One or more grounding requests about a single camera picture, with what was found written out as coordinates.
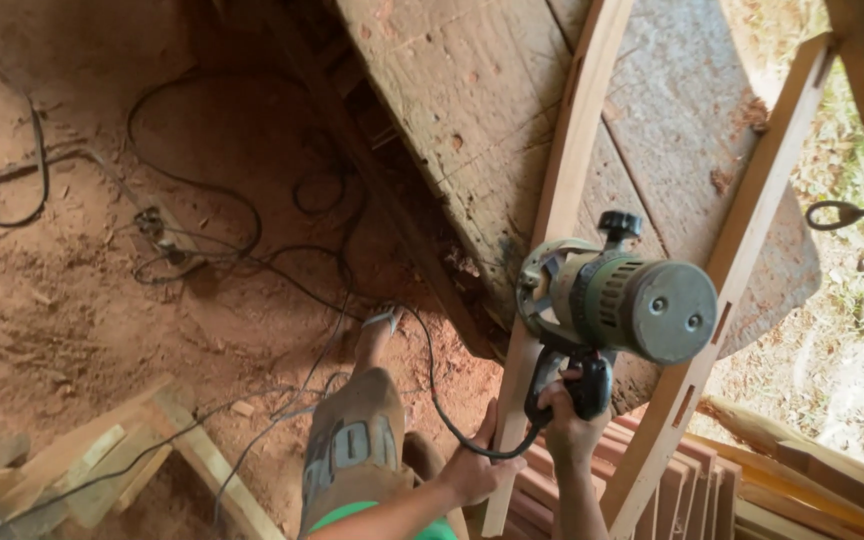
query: sawdust-covered floor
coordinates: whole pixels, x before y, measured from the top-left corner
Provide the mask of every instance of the sawdust-covered floor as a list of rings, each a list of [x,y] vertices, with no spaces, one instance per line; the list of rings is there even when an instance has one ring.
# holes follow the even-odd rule
[[[216,43],[203,48],[207,32],[190,29],[182,4],[0,0],[0,68],[45,114],[47,144],[84,140],[133,190],[159,196],[186,227],[241,242],[251,227],[244,206],[162,177],[124,143],[126,112],[141,92],[196,68],[202,58],[212,67],[242,58]],[[0,80],[0,167],[31,153],[28,121],[21,97]],[[305,92],[294,84],[213,80],[150,102],[138,119],[137,138],[170,170],[234,188],[252,201],[264,224],[256,250],[261,254],[295,243],[338,247],[341,225],[362,194],[353,178],[343,203],[326,214],[307,216],[294,207],[293,186],[309,174],[322,179],[302,192],[309,206],[336,195],[329,161],[303,144],[316,125]],[[33,453],[163,373],[191,384],[204,407],[302,381],[338,320],[334,311],[248,265],[204,271],[186,283],[143,286],[132,271],[151,253],[128,227],[135,208],[91,163],[65,162],[52,172],[40,218],[27,227],[0,228],[0,413],[31,435]],[[38,182],[32,175],[1,186],[0,215],[30,210],[39,197]],[[441,384],[442,401],[456,424],[470,431],[489,397],[498,394],[498,367],[465,352],[373,205],[348,256],[362,290],[421,308],[441,371],[451,368]],[[326,298],[341,299],[342,282],[330,259],[293,253],[278,264]],[[363,302],[352,305],[363,313]],[[310,387],[322,388],[332,372],[351,369],[343,362],[356,329],[351,322],[342,326],[336,350]],[[427,384],[425,337],[414,319],[399,326],[387,359],[400,389]],[[403,400],[409,426],[450,452],[454,440],[428,393],[409,393]],[[251,399],[251,418],[223,412],[206,423],[206,431],[234,461],[268,425],[262,413],[283,401],[277,394]],[[277,427],[253,448],[241,471],[272,521],[292,538],[299,526],[309,423],[304,416]],[[205,485],[172,457],[125,514],[106,518],[95,530],[65,530],[60,536],[210,537],[210,513]]]

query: workbench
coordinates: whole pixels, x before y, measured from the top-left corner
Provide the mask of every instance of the workbench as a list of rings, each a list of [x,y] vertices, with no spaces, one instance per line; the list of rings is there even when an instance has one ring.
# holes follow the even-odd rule
[[[589,0],[337,0],[393,122],[444,203],[506,328],[543,187],[571,50]],[[705,265],[758,135],[755,96],[716,0],[636,0],[609,84],[576,236],[642,216],[633,251]],[[821,283],[787,188],[736,307],[723,356],[758,339]],[[630,355],[612,404],[646,403],[659,368]]]

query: green shirt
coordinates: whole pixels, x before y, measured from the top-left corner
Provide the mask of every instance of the green shirt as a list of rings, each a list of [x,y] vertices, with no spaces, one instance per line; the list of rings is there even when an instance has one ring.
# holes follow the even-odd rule
[[[353,502],[352,504],[339,506],[318,520],[318,522],[309,529],[309,533],[321,529],[332,522],[339,521],[346,516],[351,516],[355,512],[366,510],[369,507],[374,507],[375,505],[378,505],[378,502],[373,500],[363,500],[361,502]],[[426,526],[422,532],[415,536],[415,540],[458,540],[458,538],[455,536],[455,532],[452,531],[446,518],[441,517]]]

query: hand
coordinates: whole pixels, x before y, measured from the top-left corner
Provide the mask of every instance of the hand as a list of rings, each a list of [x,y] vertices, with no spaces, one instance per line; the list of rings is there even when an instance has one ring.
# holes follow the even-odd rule
[[[561,375],[563,379],[575,380],[582,377],[582,372],[570,369]],[[545,427],[545,447],[556,467],[574,466],[577,470],[588,472],[595,443],[605,431],[612,414],[606,411],[588,422],[579,418],[572,404],[572,396],[561,380],[550,382],[542,388],[538,394],[538,407],[552,408],[552,422]]]
[[[496,434],[497,423],[498,407],[496,399],[493,398],[488,402],[486,417],[472,437],[472,442],[481,448],[489,448]],[[521,456],[504,459],[493,465],[485,455],[479,455],[459,445],[433,482],[438,481],[448,486],[455,497],[455,507],[468,507],[485,501],[499,485],[524,468],[525,459]]]

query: grass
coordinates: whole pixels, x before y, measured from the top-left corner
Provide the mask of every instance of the grass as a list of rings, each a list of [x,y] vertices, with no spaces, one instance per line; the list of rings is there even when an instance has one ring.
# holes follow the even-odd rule
[[[822,0],[722,0],[753,88],[767,104],[799,43],[829,29]],[[864,208],[864,128],[841,61],[790,182],[803,210],[823,200]],[[864,220],[814,233],[820,290],[754,345],[718,363],[706,392],[732,399],[864,460]],[[707,419],[690,429],[727,440]]]

